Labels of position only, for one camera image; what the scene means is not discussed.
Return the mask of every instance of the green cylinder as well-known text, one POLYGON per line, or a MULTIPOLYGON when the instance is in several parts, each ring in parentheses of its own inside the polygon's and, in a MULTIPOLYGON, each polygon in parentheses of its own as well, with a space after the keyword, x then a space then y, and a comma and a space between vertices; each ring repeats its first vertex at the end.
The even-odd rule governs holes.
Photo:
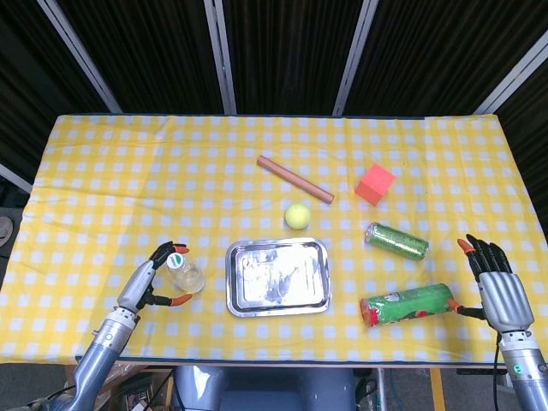
POLYGON ((361 316, 370 327, 426 317, 450 311, 449 298, 453 294, 445 284, 378 295, 360 300, 361 316))
POLYGON ((428 241, 379 223, 369 225, 366 230, 366 241, 373 246, 415 260, 425 258, 428 251, 428 241))

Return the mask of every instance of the tennis ball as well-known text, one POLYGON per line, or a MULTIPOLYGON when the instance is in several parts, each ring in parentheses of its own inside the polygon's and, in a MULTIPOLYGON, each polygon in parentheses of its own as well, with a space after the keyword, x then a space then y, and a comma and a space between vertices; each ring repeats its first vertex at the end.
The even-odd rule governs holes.
POLYGON ((285 211, 285 222, 292 229, 305 229, 310 223, 310 210, 303 204, 293 204, 285 211))

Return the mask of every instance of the yellow checkered tablecloth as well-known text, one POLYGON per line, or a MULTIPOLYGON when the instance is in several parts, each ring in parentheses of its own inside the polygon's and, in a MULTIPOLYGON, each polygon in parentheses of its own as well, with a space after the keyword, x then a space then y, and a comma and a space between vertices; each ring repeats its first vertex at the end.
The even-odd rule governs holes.
MULTIPOLYGON (((181 307, 146 307, 123 356, 177 360, 491 362, 495 333, 453 313, 366 329, 364 296, 447 283, 480 301, 457 236, 497 242, 521 276, 548 351, 546 242, 495 116, 373 120, 61 116, 51 132, 0 293, 3 361, 74 362, 134 269, 185 242, 207 275, 181 307), (336 195, 323 204, 255 165, 264 154, 336 195), (372 165, 396 175, 373 207, 354 194, 372 165), (300 201, 304 233, 283 226, 300 201), (414 262, 364 244, 371 221, 428 239, 414 262), (240 240, 312 236, 328 249, 325 313, 238 319, 224 255, 240 240)), ((176 295, 169 277, 160 295, 176 295)))

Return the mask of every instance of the red foam block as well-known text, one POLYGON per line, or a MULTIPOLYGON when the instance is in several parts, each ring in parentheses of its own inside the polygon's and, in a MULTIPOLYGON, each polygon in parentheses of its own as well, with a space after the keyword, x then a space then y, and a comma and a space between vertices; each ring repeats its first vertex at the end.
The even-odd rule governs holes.
POLYGON ((355 192, 374 206, 383 198, 392 182, 396 179, 389 171, 374 164, 358 183, 355 192))

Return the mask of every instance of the metal tray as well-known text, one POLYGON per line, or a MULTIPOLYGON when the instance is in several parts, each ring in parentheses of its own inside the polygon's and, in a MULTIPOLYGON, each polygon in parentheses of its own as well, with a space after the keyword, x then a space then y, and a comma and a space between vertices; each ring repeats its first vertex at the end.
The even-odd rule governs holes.
POLYGON ((239 241, 225 263, 227 306, 236 317, 319 313, 331 301, 327 251, 313 238, 239 241))

